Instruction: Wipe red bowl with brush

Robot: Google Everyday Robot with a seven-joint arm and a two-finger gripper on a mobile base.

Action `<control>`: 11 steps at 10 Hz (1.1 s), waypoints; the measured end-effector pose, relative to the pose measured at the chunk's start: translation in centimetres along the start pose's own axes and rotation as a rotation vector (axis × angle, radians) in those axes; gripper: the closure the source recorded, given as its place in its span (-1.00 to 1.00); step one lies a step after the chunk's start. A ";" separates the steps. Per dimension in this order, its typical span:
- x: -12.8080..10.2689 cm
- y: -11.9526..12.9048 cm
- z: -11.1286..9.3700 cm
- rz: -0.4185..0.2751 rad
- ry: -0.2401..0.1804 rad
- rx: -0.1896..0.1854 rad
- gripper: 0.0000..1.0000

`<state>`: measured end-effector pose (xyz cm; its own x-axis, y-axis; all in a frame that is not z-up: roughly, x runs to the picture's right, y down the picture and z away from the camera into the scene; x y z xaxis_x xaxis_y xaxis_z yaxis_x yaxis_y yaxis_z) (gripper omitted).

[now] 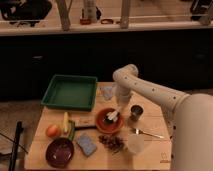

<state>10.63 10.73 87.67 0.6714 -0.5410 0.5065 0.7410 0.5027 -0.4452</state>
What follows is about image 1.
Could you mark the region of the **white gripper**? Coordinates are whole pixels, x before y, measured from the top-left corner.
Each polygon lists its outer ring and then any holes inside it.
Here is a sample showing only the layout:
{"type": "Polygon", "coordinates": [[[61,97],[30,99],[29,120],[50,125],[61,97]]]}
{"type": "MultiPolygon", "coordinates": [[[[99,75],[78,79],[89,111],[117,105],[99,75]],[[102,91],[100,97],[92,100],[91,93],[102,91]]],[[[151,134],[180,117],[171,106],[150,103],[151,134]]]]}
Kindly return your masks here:
{"type": "MultiPolygon", "coordinates": [[[[117,109],[119,111],[122,111],[129,103],[131,99],[132,93],[129,88],[116,85],[115,89],[115,97],[116,97],[116,102],[117,102],[117,109]]],[[[119,112],[114,111],[114,112],[109,112],[107,113],[106,117],[108,120],[112,120],[113,122],[116,122],[118,119],[119,112]]]]}

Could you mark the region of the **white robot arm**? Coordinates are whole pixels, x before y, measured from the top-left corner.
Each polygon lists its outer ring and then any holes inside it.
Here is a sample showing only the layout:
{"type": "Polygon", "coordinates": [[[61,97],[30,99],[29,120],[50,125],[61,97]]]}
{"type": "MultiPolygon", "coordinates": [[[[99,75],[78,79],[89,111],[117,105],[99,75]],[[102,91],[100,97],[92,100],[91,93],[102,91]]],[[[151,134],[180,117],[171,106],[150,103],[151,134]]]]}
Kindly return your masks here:
{"type": "Polygon", "coordinates": [[[174,115],[171,171],[213,171],[213,96],[188,94],[138,77],[136,65],[113,72],[118,104],[134,91],[174,115]]]}

